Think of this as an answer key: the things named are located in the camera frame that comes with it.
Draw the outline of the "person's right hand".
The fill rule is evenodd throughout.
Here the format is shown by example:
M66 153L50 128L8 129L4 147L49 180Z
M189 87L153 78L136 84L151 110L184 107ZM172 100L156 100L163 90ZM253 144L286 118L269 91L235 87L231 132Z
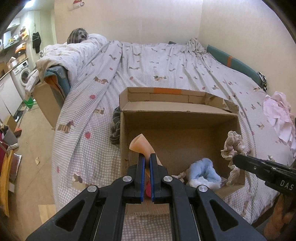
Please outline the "person's right hand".
M280 231L293 218L295 211L284 211L289 209L292 204L292 198L281 194L274 207L273 214L270 216L263 234L267 240L275 240L280 236Z

